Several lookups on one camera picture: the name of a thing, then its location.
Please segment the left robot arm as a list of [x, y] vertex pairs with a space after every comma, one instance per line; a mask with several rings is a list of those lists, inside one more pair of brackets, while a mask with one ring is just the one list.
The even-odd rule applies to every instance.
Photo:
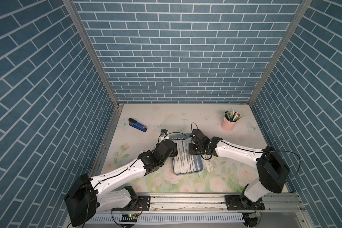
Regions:
[[166, 139], [114, 171], [93, 177], [79, 176], [64, 197], [71, 226], [84, 225], [98, 212], [116, 208], [132, 210], [138, 196], [125, 184], [159, 170], [168, 158], [177, 154], [177, 144]]

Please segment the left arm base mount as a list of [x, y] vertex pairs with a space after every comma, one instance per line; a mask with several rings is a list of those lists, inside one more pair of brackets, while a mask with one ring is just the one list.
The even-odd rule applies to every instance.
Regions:
[[151, 196], [149, 195], [140, 195], [138, 196], [137, 202], [132, 200], [127, 206], [124, 208], [115, 208], [112, 211], [149, 211], [151, 203]]

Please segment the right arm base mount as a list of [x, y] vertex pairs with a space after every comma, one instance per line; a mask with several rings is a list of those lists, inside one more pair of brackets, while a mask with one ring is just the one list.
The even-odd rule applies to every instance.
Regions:
[[252, 202], [245, 196], [225, 195], [225, 202], [228, 211], [263, 211], [265, 210], [264, 202], [260, 198], [257, 202]]

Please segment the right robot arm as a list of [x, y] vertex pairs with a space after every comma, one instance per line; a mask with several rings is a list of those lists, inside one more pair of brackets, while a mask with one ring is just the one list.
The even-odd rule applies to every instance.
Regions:
[[199, 129], [193, 129], [190, 138], [190, 154], [229, 158], [257, 170], [258, 177], [247, 184], [239, 197], [240, 203], [246, 207], [270, 192], [282, 192], [290, 168], [273, 147], [253, 149], [226, 142], [219, 137], [209, 139]]

